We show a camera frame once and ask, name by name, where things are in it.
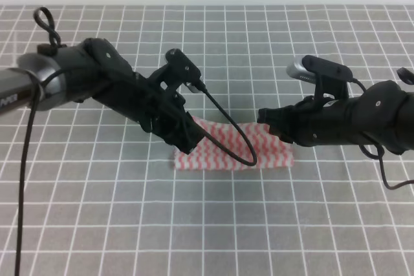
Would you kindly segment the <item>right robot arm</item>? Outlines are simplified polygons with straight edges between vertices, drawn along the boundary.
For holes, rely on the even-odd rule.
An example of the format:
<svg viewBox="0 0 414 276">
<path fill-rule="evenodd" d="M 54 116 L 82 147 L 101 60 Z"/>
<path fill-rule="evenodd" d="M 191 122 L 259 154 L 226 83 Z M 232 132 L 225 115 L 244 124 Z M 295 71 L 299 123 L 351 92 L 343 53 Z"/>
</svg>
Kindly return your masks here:
<svg viewBox="0 0 414 276">
<path fill-rule="evenodd" d="M 307 96 L 295 105 L 263 108 L 257 121 L 281 141 L 302 147 L 377 143 L 397 155 L 413 149 L 413 94 L 390 80 L 359 97 Z"/>
</svg>

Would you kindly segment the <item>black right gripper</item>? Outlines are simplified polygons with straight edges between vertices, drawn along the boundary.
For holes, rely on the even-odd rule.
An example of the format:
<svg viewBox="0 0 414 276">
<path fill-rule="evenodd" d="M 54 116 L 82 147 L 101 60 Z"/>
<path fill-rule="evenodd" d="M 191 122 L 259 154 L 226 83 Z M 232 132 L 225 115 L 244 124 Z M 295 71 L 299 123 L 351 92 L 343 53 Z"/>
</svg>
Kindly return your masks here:
<svg viewBox="0 0 414 276">
<path fill-rule="evenodd" d="M 262 108 L 258 123 L 282 142 L 302 147 L 319 145 L 363 145 L 365 137 L 352 124 L 356 98 L 316 100 L 307 96 L 295 105 L 278 109 Z"/>
</svg>

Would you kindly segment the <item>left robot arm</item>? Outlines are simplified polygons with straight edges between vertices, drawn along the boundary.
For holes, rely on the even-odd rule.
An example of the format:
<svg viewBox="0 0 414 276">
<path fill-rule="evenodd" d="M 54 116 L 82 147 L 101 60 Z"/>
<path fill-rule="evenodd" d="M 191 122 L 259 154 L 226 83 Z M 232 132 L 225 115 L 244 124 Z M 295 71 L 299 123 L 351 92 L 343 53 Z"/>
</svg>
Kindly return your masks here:
<svg viewBox="0 0 414 276">
<path fill-rule="evenodd" d="M 39 111 L 92 98 L 138 123 L 146 133 L 190 154 L 204 138 L 203 129 L 184 110 L 180 80 L 163 89 L 160 78 L 145 78 L 106 39 L 89 38 L 73 47 L 29 53 L 15 68 L 1 70 L 1 113 L 31 105 Z"/>
</svg>

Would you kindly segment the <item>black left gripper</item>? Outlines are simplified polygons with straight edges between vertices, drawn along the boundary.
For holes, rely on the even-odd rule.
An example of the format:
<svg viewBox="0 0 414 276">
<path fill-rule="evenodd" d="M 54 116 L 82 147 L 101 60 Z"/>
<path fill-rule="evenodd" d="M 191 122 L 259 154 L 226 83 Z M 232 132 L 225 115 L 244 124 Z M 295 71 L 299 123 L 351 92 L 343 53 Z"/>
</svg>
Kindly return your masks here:
<svg viewBox="0 0 414 276">
<path fill-rule="evenodd" d="M 138 123 L 146 133 L 190 154 L 204 138 L 203 129 L 184 110 L 179 97 L 140 74 L 113 74 L 96 101 Z"/>
</svg>

